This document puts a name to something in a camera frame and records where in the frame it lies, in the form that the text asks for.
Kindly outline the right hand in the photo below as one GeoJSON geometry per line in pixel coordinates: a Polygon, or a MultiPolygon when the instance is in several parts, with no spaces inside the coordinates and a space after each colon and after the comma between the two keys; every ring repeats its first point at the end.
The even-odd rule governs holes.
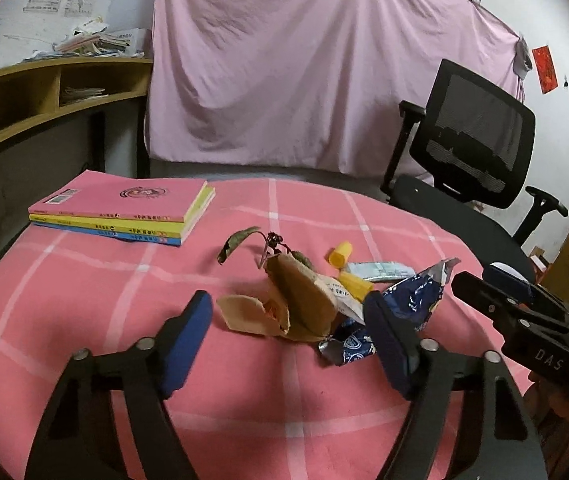
{"type": "Polygon", "coordinates": [[[569,470],[569,390],[534,373],[523,400],[536,427],[549,479],[569,470]]]}

